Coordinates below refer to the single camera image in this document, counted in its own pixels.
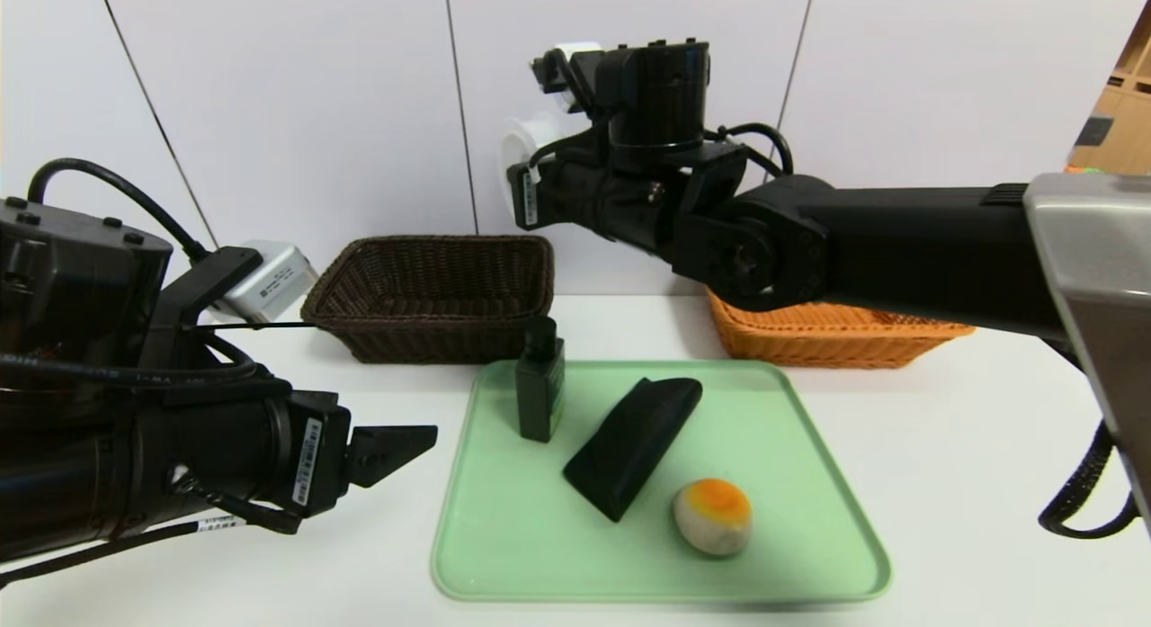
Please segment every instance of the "barcode label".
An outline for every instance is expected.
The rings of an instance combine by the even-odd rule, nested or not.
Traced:
[[[237,526],[243,526],[247,523],[238,517],[230,515],[227,513],[223,517],[213,517],[211,519],[201,519],[196,522],[197,533],[208,533],[211,530],[222,530],[224,528],[235,528]]]
[[[299,467],[296,467],[296,487],[291,491],[291,500],[307,505],[307,495],[312,491],[312,472],[315,472],[315,452],[320,449],[320,431],[323,423],[317,419],[307,419],[304,426],[304,444],[299,448]]]
[[[535,204],[535,182],[532,181],[532,173],[524,171],[524,222],[526,225],[535,224],[540,221],[540,213]]]

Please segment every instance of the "black bottle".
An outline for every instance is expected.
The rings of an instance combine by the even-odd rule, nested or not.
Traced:
[[[528,320],[524,353],[516,365],[516,398],[519,405],[519,435],[547,443],[559,425],[563,412],[564,341],[556,336],[556,322],[549,316]]]

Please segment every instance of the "brown wicker basket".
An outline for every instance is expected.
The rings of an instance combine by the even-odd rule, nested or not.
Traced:
[[[975,328],[833,304],[745,312],[708,291],[711,316],[729,355],[782,366],[895,369]]]
[[[323,272],[300,316],[365,364],[482,365],[519,357],[554,275],[543,237],[369,237]]]

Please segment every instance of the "green tray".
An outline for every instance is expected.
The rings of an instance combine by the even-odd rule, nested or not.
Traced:
[[[641,380],[695,377],[703,400],[619,523],[562,471]],[[518,434],[514,361],[475,382],[432,569],[460,601],[832,603],[875,598],[891,564],[787,377],[761,361],[569,361],[551,443]],[[679,536],[673,494],[719,476],[752,500],[742,553]]]

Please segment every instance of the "white table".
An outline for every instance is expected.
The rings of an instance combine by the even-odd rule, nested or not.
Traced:
[[[569,358],[724,357],[696,298],[558,298]],[[440,443],[372,490],[353,488],[299,535],[256,528],[161,542],[2,594],[3,627],[1146,625],[1151,542],[1044,533],[1036,513],[1091,438],[1087,382],[1038,341],[978,331],[895,372],[788,369],[879,533],[891,590],[855,606],[509,605],[449,601],[429,553],[477,368],[366,366],[313,329],[229,337],[299,389],[337,390],[357,425],[434,423]],[[1118,511],[1108,468],[1083,523]]]

